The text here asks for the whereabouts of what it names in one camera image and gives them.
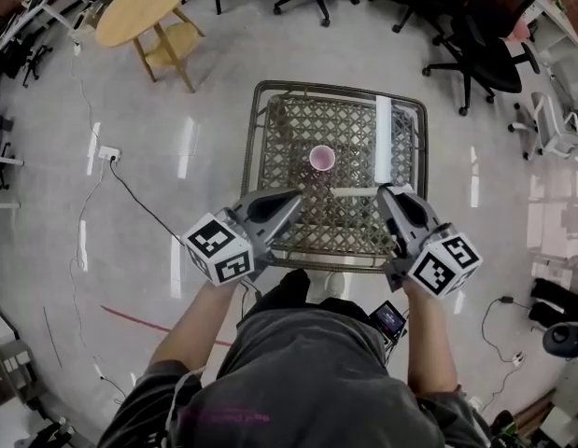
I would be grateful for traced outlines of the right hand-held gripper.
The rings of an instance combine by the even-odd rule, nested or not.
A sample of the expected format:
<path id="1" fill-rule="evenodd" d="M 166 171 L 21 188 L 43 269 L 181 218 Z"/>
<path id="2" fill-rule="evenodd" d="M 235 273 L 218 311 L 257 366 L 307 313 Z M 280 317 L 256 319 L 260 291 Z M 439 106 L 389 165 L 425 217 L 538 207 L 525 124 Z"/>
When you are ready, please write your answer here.
<path id="1" fill-rule="evenodd" d="M 469 238 L 453 223 L 442 222 L 431 205 L 410 187 L 381 185 L 382 218 L 396 246 L 383 264 L 393 291 L 407 279 L 435 298 L 459 290 L 483 259 Z"/>

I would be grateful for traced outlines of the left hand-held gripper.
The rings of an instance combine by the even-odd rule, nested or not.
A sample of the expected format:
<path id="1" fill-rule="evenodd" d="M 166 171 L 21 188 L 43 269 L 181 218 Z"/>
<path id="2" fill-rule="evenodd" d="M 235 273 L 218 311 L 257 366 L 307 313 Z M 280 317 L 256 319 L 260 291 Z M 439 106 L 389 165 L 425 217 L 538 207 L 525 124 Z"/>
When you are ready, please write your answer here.
<path id="1" fill-rule="evenodd" d="M 193 265 L 216 287 L 255 281 L 276 265 L 273 245 L 296 222 L 300 189 L 254 190 L 216 214 L 205 214 L 182 236 Z"/>

